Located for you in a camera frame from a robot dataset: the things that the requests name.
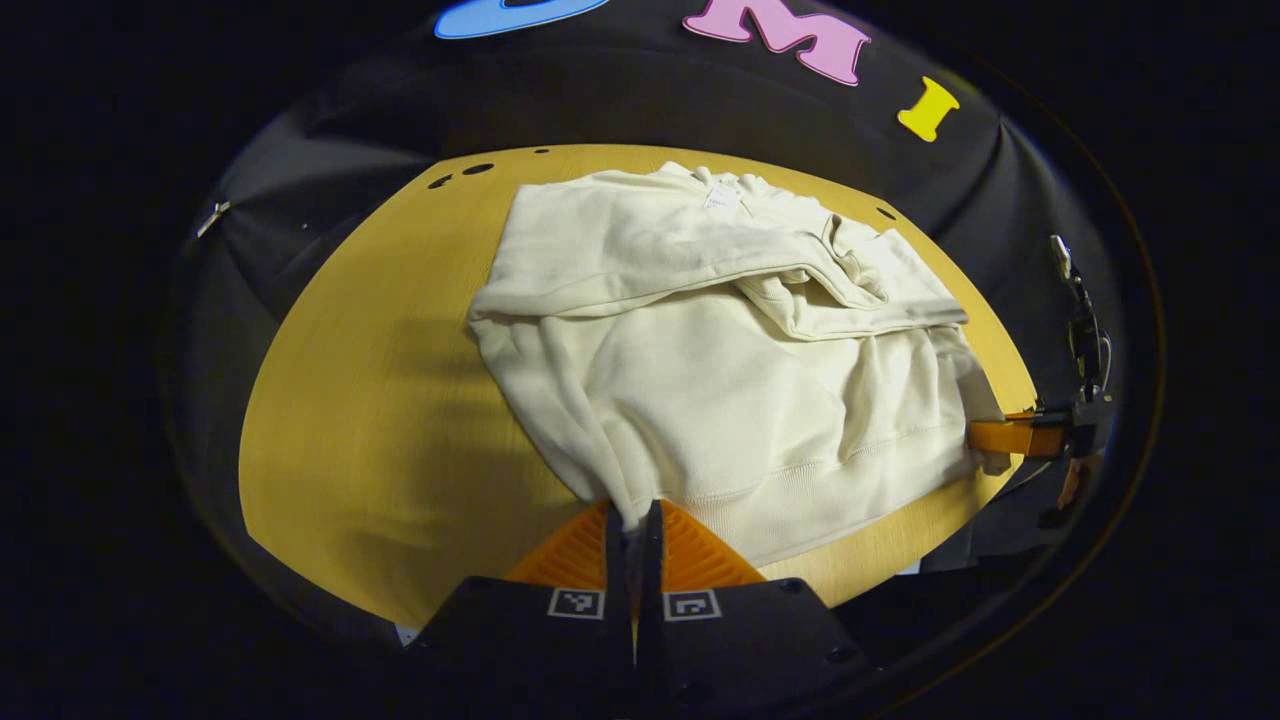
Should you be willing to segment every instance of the foam letter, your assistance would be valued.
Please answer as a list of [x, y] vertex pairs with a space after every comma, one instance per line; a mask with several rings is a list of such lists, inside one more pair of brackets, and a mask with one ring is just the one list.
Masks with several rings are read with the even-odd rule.
[[508, 8], [503, 0], [468, 0], [449, 8], [435, 22], [435, 36], [465, 40], [563, 20], [594, 10], [609, 0], [547, 0]]
[[938, 123], [942, 122], [942, 118], [947, 117], [947, 113], [957, 109], [960, 101], [947, 92], [947, 88], [932, 79], [927, 77], [922, 77], [920, 79], [924, 81], [924, 95], [915, 101], [914, 108], [900, 111], [897, 122], [906, 126], [906, 129], [920, 136], [920, 140], [924, 142], [933, 142], [938, 138]]
[[858, 85], [854, 74], [858, 51], [872, 38], [831, 15], [797, 18], [782, 0], [709, 0], [703, 14], [685, 18], [685, 27], [708, 37], [750, 42], [751, 32], [745, 27], [748, 13], [755, 18], [760, 38], [771, 53], [783, 53], [812, 37], [813, 47], [797, 53], [796, 58], [836, 82]]

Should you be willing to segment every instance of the cream hoodie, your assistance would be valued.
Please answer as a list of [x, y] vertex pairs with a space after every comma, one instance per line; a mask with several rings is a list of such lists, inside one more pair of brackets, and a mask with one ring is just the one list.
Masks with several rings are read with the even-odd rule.
[[751, 174], [522, 186], [468, 322], [579, 497], [627, 529], [671, 500], [755, 565], [972, 474], [966, 421], [1002, 419], [897, 231]]

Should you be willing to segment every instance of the wooden table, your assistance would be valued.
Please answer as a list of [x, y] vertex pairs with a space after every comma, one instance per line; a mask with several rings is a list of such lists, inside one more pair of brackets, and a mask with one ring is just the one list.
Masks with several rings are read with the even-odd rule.
[[[241, 437], [250, 534], [329, 592], [420, 626], [466, 575], [504, 575], [585, 505], [543, 462], [468, 337], [517, 186], [675, 160], [755, 173], [878, 231], [896, 227], [969, 313], [965, 334], [1006, 413], [1034, 387], [973, 284], [890, 205], [840, 184], [727, 155], [618, 145], [443, 160], [375, 211], [298, 297], [259, 372]], [[467, 168], [493, 168], [465, 174]], [[439, 178], [452, 176], [443, 184]], [[882, 214], [883, 209], [893, 218]], [[1020, 464], [1014, 457], [1011, 473]], [[828, 603], [937, 547], [1009, 473], [942, 487], [841, 541], [764, 566]]]

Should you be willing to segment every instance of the clothing tag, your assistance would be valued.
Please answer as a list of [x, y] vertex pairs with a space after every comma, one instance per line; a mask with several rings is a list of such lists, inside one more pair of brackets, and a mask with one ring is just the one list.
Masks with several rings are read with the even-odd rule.
[[703, 208], [709, 208], [712, 210], [719, 210], [722, 213], [733, 214], [737, 213], [737, 204], [740, 202], [742, 193], [737, 190], [727, 186], [719, 184], [712, 187], [710, 193], [707, 195], [707, 201], [703, 202]]

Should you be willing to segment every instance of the metal clip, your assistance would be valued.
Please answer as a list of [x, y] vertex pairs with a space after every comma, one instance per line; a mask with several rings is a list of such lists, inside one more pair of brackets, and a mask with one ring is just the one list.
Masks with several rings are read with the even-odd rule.
[[1062, 236], [1051, 234], [1048, 236], [1050, 250], [1053, 252], [1053, 258], [1057, 260], [1057, 273], [1062, 278], [1062, 282], [1071, 283], [1071, 251], [1066, 249], [1066, 242], [1062, 241]]
[[229, 200], [228, 200], [227, 202], [216, 202], [216, 204], [214, 205], [214, 214], [212, 214], [212, 215], [210, 215], [210, 217], [209, 217], [209, 219], [207, 219], [207, 220], [205, 220], [205, 222], [204, 222], [204, 223], [202, 223], [202, 224], [200, 225], [200, 229], [197, 229], [197, 231], [196, 231], [196, 237], [197, 237], [197, 238], [200, 238], [200, 237], [205, 237], [205, 233], [206, 233], [206, 232], [209, 232], [209, 228], [214, 227], [214, 223], [216, 223], [216, 222], [218, 222], [218, 218], [221, 218], [221, 217], [223, 217], [223, 213], [225, 213], [225, 211], [228, 211], [228, 210], [230, 210], [230, 209], [232, 209], [232, 204], [230, 204], [230, 201], [229, 201]]

